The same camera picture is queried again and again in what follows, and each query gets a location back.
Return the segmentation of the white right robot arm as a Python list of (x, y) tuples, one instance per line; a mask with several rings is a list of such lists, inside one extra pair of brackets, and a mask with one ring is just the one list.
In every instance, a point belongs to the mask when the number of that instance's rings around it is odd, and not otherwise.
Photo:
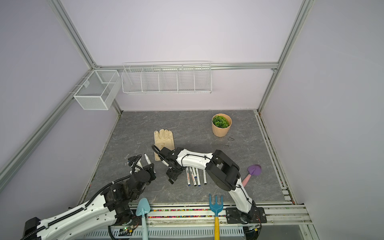
[(258, 208), (245, 190), (239, 166), (224, 152), (215, 150), (214, 153), (196, 153), (183, 148), (169, 150), (165, 147), (160, 150), (154, 145), (152, 149), (161, 161), (167, 163), (167, 176), (172, 184), (184, 170), (192, 167), (206, 171), (220, 189), (229, 192), (236, 204), (234, 208), (226, 209), (229, 224), (267, 222), (264, 209)]

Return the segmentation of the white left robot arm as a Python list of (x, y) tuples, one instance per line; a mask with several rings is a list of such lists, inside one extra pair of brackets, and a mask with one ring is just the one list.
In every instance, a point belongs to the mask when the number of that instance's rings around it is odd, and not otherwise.
[(112, 181), (87, 202), (47, 219), (25, 223), (24, 240), (72, 240), (105, 226), (129, 224), (136, 214), (130, 208), (147, 185), (156, 179), (154, 164)]

